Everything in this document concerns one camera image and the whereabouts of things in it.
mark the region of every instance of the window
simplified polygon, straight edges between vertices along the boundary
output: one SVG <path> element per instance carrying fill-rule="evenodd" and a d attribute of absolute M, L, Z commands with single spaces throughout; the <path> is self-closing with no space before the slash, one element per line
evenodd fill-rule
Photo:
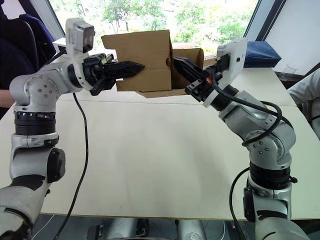
<path fill-rule="evenodd" d="M 173 48 L 201 47 L 205 55 L 242 37 L 258 0 L 49 0 L 63 29 L 68 18 L 94 25 L 94 49 L 101 36 L 170 30 Z"/>

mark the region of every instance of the white sleeve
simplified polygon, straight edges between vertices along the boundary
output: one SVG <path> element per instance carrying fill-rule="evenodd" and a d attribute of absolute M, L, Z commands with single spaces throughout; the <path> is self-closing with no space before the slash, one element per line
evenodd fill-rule
<path fill-rule="evenodd" d="M 320 68 L 287 90 L 295 104 L 302 104 L 320 97 Z"/>

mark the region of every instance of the person's arm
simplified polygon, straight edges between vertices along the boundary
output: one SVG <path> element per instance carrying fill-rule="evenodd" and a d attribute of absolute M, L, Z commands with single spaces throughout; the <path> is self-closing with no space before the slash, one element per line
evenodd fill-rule
<path fill-rule="evenodd" d="M 9 90 L 0 89 L 0 107 L 1 108 L 10 108 L 14 104 L 15 100 L 10 94 Z"/>
<path fill-rule="evenodd" d="M 287 91 L 297 105 L 320 97 L 320 68 L 297 82 Z"/>

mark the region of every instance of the wall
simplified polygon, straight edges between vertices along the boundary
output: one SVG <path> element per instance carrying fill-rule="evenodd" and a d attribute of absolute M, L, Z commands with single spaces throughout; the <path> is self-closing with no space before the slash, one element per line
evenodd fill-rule
<path fill-rule="evenodd" d="M 275 71 L 305 75 L 320 62 L 320 0 L 287 0 L 266 41 L 282 57 Z"/>
<path fill-rule="evenodd" d="M 1 6 L 8 19 L 16 19 L 20 14 L 26 13 L 18 0 L 4 0 Z"/>

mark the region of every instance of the cardboard box flap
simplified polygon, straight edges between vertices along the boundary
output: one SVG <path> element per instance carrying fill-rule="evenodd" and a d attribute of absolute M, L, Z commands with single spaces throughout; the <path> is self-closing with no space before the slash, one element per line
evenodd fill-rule
<path fill-rule="evenodd" d="M 201 48 L 173 49 L 173 56 L 188 58 L 193 64 L 198 65 L 200 68 L 204 65 L 204 51 Z M 171 84 L 172 89 L 184 89 L 190 82 L 181 76 L 174 66 L 172 66 Z"/>
<path fill-rule="evenodd" d="M 171 90 L 172 47 L 169 30 L 132 32 L 101 37 L 106 49 L 115 49 L 120 62 L 131 61 L 145 66 L 134 77 L 117 81 L 118 91 Z"/>

